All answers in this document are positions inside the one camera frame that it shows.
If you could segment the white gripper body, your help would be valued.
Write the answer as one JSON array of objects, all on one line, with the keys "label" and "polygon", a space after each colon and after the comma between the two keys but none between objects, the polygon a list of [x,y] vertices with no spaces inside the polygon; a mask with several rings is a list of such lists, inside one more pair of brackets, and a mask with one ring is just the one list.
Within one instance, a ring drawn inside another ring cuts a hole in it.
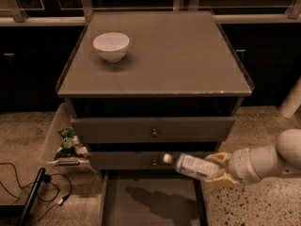
[{"label": "white gripper body", "polygon": [[230,155],[228,169],[239,182],[250,185],[265,177],[279,175],[284,170],[284,160],[274,145],[244,148]]}]

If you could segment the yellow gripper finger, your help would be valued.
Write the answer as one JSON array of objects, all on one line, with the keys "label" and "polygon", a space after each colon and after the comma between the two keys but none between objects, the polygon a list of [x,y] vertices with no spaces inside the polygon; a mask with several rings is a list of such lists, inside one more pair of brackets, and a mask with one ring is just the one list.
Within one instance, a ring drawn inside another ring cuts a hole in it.
[{"label": "yellow gripper finger", "polygon": [[226,168],[230,161],[230,153],[216,153],[214,155],[215,163]]},{"label": "yellow gripper finger", "polygon": [[211,186],[215,187],[232,187],[238,184],[238,181],[233,178],[230,174],[224,173],[223,175],[206,180],[206,183],[208,183]]}]

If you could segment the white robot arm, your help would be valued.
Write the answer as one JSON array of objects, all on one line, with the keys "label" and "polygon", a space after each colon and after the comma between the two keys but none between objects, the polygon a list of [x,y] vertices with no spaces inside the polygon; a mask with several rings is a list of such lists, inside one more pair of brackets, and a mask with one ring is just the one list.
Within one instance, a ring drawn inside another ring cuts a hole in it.
[{"label": "white robot arm", "polygon": [[301,175],[301,130],[288,129],[276,137],[274,145],[243,148],[234,153],[207,156],[223,169],[206,183],[213,186],[251,185],[264,178],[293,178]]}]

